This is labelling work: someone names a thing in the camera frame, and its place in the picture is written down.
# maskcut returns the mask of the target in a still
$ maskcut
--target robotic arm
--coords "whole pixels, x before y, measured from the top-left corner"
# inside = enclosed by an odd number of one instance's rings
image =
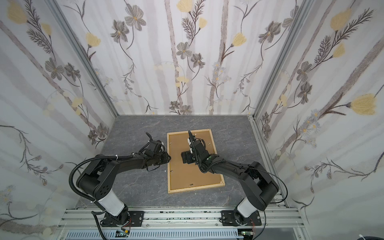
[[[265,172],[258,162],[252,164],[238,164],[227,161],[217,154],[209,154],[204,144],[195,138],[190,131],[188,143],[190,151],[183,152],[184,163],[196,163],[199,169],[206,173],[217,173],[231,177],[240,182],[246,198],[234,209],[231,216],[233,220],[223,221],[223,225],[239,226],[250,222],[250,216],[257,213],[257,209],[264,211],[279,187],[271,176]],[[160,166],[170,161],[170,156],[160,140],[154,141],[149,133],[148,143],[137,153],[130,156],[104,156],[97,155],[78,164],[71,172],[69,184],[75,193],[94,202],[102,211],[105,211],[101,221],[103,227],[121,227],[131,219],[128,207],[121,202],[112,190],[112,185],[118,173],[132,169],[147,169],[149,166]],[[90,163],[73,184],[73,175],[80,166]]]

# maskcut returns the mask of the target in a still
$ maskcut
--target black mounting plate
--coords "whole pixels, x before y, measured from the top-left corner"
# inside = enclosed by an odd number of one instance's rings
[[[144,218],[144,211],[128,211],[131,217],[131,223],[129,226],[131,227],[141,227]],[[105,215],[105,219],[101,221],[102,227],[119,227],[114,223],[114,220],[109,217],[107,214]]]
[[[259,214],[259,211],[255,211],[254,213],[252,213],[249,218],[246,218],[248,220],[247,224],[244,225],[244,226],[252,226],[252,222],[251,222],[251,219],[254,223],[255,226],[261,226],[262,225],[262,221],[260,219],[260,214]],[[235,220],[235,215],[234,215],[234,211],[231,210],[231,211],[228,211],[228,210],[223,210],[221,211],[221,221],[222,221],[222,224],[223,226],[239,226]]]

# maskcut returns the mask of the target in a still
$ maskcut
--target floral wallpaper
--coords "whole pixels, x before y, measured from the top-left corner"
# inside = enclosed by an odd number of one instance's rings
[[[51,239],[114,116],[44,2],[0,6],[0,238]]]
[[[317,0],[257,115],[311,239],[382,237],[384,3]]]
[[[297,0],[59,0],[119,114],[251,114]]]

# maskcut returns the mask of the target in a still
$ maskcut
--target gray table surface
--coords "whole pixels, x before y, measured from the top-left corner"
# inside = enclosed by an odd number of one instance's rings
[[[227,160],[263,164],[247,116],[119,116],[101,151],[104,155],[129,155],[147,141],[167,142],[167,132],[212,130],[217,152]],[[176,194],[168,193],[167,165],[147,172],[135,169],[116,176],[113,190],[127,206],[236,206],[243,198],[240,184],[224,176],[225,186]],[[77,207],[94,206],[80,198]]]

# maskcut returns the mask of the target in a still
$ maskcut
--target wallpaper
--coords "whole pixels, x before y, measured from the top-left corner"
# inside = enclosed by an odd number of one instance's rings
[[[51,239],[114,117],[44,1],[0,6],[0,239]]]
[[[311,239],[383,237],[384,3],[317,0],[257,116]]]
[[[58,0],[119,114],[251,114],[297,0]]]

